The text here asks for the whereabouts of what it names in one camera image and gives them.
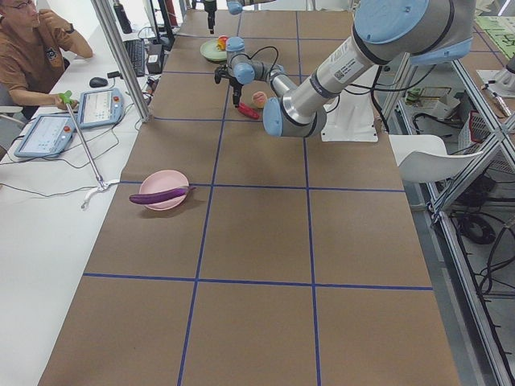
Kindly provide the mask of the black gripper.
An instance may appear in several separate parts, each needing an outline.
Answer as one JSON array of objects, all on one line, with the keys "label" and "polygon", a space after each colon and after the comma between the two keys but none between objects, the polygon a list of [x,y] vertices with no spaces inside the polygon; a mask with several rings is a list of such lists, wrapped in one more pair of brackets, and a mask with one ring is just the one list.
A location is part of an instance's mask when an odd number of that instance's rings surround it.
[{"label": "black gripper", "polygon": [[216,0],[203,0],[204,10],[208,12],[208,30],[210,34],[214,33],[214,28],[216,25],[215,21],[215,13],[217,11],[217,3]]},{"label": "black gripper", "polygon": [[241,83],[234,75],[229,74],[229,69],[226,66],[219,66],[214,71],[215,83],[220,84],[223,79],[228,80],[229,84],[233,85],[233,105],[238,107],[241,101]]}]

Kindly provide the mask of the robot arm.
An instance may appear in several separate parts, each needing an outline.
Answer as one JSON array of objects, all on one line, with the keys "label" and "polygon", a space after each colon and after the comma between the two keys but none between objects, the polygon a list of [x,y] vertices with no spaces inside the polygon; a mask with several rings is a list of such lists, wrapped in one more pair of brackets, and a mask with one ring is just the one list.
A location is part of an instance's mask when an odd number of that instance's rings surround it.
[{"label": "robot arm", "polygon": [[362,1],[351,35],[301,85],[294,84],[280,65],[247,56],[239,37],[227,40],[227,60],[214,79],[229,80],[234,105],[240,104],[244,85],[265,81],[275,93],[263,111],[266,132],[309,138],[326,125],[324,106],[372,66],[384,66],[401,53],[417,65],[466,56],[475,9],[473,1]]},{"label": "robot arm", "polygon": [[[273,0],[229,0],[226,2],[228,11],[232,15],[240,14],[246,6],[255,6],[262,3],[272,2]],[[216,25],[216,0],[203,0],[204,11],[208,14],[208,31],[211,35],[214,34]]]}]

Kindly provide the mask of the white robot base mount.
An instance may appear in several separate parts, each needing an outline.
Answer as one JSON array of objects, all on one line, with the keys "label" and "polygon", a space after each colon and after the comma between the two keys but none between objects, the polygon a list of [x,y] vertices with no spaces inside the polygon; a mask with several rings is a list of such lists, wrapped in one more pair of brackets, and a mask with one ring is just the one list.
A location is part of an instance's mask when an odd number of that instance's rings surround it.
[{"label": "white robot base mount", "polygon": [[374,110],[370,91],[378,66],[358,50],[348,37],[323,62],[321,71],[331,88],[341,93],[326,105],[327,122],[321,131],[325,142],[376,142]]}]

